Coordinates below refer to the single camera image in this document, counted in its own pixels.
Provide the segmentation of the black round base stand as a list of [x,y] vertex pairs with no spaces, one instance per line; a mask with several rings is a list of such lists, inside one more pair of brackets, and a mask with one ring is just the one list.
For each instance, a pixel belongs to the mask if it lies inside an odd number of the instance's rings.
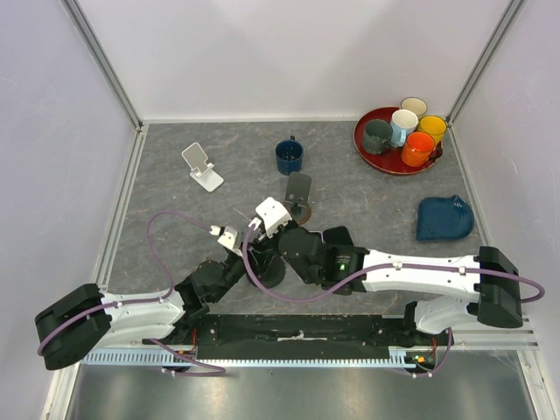
[[248,259],[255,276],[265,288],[275,288],[284,280],[284,261],[275,252],[252,248],[248,251]]

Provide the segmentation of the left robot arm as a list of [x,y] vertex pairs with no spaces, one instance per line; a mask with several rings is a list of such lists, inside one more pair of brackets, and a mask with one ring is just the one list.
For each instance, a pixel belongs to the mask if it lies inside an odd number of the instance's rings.
[[83,284],[36,316],[38,355],[54,371],[104,347],[151,339],[180,345],[209,313],[209,305],[244,275],[242,254],[228,251],[225,261],[206,260],[182,282],[158,292],[111,294],[94,283]]

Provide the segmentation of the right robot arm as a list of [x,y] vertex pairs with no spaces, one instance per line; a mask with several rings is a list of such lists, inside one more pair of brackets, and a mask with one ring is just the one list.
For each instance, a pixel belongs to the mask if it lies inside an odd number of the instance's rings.
[[494,247],[475,255],[419,257],[395,255],[346,244],[333,244],[324,234],[302,227],[276,232],[273,251],[307,284],[322,291],[301,297],[300,304],[341,293],[413,291],[432,300],[407,305],[402,337],[421,344],[447,328],[478,321],[484,326],[515,329],[523,325],[517,268]]

